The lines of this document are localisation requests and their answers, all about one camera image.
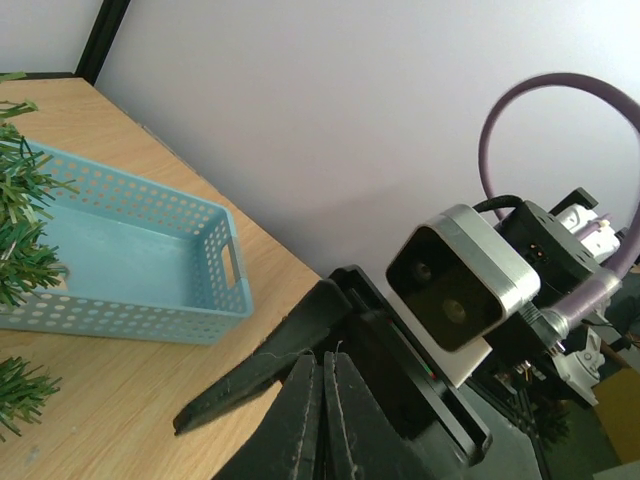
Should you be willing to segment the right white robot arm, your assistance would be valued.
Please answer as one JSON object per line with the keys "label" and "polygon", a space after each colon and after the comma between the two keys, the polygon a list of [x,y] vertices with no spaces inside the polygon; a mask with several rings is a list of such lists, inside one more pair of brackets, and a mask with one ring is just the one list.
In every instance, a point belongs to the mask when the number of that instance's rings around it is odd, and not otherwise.
{"label": "right white robot arm", "polygon": [[177,434],[281,390],[222,479],[440,479],[479,463],[491,435],[428,351],[485,339],[508,366],[556,354],[606,302],[639,253],[638,235],[604,259],[594,230],[515,196],[457,205],[418,226],[386,279],[396,311],[356,266],[334,270],[244,361],[174,418]]}

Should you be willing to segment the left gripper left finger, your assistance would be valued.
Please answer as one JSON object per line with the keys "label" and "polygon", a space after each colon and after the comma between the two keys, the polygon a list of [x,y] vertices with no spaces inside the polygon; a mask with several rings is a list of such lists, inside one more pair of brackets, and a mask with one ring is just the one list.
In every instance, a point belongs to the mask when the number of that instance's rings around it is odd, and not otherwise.
{"label": "left gripper left finger", "polygon": [[217,479],[318,479],[323,373],[315,357],[295,363],[260,425]]}

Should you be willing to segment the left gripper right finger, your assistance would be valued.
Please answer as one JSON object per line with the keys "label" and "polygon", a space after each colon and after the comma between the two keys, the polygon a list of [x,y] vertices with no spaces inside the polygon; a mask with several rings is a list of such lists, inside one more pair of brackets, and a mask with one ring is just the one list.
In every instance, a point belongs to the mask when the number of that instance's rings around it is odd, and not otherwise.
{"label": "left gripper right finger", "polygon": [[433,479],[389,423],[350,356],[324,356],[328,479]]}

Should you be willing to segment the light blue plastic basket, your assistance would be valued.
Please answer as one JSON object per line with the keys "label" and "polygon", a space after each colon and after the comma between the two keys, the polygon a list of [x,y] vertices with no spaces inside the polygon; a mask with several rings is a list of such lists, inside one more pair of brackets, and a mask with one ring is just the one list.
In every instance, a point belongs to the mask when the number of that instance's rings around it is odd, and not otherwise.
{"label": "light blue plastic basket", "polygon": [[5,329],[212,345],[252,315],[231,212],[222,205],[39,143],[64,183],[44,241],[64,275],[17,307]]}

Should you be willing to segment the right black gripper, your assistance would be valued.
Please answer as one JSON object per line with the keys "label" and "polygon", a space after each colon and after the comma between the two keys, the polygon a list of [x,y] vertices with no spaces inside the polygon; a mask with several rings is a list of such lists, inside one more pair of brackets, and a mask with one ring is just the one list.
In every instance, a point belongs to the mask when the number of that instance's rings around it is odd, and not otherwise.
{"label": "right black gripper", "polygon": [[182,408],[173,419],[176,436],[262,395],[353,309],[339,348],[436,478],[540,478],[529,438],[475,392],[451,383],[359,267],[338,268],[330,278],[318,281],[251,354]]}

